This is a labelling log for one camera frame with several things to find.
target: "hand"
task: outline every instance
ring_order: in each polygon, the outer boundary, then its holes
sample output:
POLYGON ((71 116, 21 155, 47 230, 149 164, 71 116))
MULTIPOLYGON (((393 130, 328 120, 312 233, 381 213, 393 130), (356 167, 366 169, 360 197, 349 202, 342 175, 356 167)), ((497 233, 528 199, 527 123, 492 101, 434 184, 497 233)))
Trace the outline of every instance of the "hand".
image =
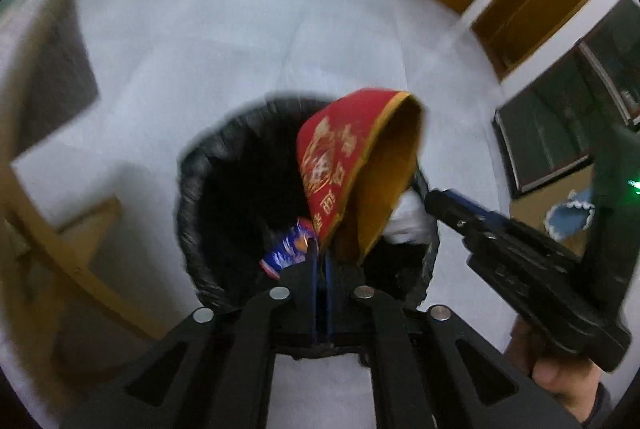
POLYGON ((601 369, 589 359, 547 356, 544 346, 542 338, 518 317, 505 356, 583 423, 593 410, 601 369))

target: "wooden chair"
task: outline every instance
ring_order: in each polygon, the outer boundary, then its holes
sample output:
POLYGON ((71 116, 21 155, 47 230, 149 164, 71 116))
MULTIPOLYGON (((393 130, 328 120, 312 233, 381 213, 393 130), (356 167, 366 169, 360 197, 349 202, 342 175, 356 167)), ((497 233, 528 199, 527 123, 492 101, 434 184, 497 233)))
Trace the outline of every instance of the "wooden chair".
POLYGON ((74 0, 18 0, 0 17, 0 366, 43 427, 56 427, 76 398, 56 357, 60 321, 73 298, 88 301, 144 339, 166 333, 89 270, 122 213, 118 199, 111 197, 56 229, 11 166, 15 156, 96 96, 74 0))

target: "screw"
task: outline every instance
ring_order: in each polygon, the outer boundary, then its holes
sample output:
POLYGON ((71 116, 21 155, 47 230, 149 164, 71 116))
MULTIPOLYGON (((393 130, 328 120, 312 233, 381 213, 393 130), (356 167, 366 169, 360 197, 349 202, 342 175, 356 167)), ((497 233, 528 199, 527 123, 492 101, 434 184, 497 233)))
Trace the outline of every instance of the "screw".
POLYGON ((358 299, 371 299, 374 292, 374 288, 366 285, 357 286, 356 290, 353 291, 355 297, 357 297, 358 299))
POLYGON ((212 319, 213 310, 211 310, 210 308, 198 308, 193 313, 193 320, 200 324, 208 323, 212 319))
POLYGON ((289 297, 289 289, 286 286, 276 286, 269 291, 271 299, 282 301, 289 297))
POLYGON ((430 313, 431 317, 433 317, 437 321, 446 321, 451 317, 451 310, 444 306, 444 304, 434 306, 431 309, 430 313))

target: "finger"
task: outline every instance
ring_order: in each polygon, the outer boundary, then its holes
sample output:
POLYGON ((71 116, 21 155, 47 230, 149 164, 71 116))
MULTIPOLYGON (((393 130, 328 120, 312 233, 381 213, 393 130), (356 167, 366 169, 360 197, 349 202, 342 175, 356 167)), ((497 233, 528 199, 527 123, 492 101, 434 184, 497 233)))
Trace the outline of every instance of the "finger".
POLYGON ((533 362, 529 355, 529 337, 527 335, 513 336, 504 356, 525 375, 530 374, 533 362))
POLYGON ((511 329, 511 337, 516 337, 518 335, 528 335, 531 331, 531 326, 518 315, 516 317, 515 322, 513 323, 513 328, 511 329))
POLYGON ((560 404, 584 422, 593 409, 600 374, 600 368, 587 359, 543 358, 536 362, 532 377, 538 385, 557 395, 560 404))

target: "chair leg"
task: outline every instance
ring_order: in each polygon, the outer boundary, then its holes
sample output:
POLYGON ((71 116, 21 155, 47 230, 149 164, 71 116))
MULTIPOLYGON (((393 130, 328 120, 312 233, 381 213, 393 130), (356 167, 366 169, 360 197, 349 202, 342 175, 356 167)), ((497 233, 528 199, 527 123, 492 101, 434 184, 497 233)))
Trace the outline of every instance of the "chair leg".
POLYGON ((167 329, 107 287, 78 261, 73 248, 40 216, 11 168, 2 174, 7 205, 18 217, 41 261, 74 294, 89 301, 106 317, 144 339, 161 339, 167 329))
POLYGON ((121 216, 120 201, 111 197, 58 229, 74 250, 79 266, 89 267, 107 232, 121 216))
POLYGON ((52 275, 31 303, 31 312, 40 332, 40 344, 48 346, 42 348, 48 354, 53 352, 62 316, 72 299, 73 294, 68 287, 58 276, 52 275))

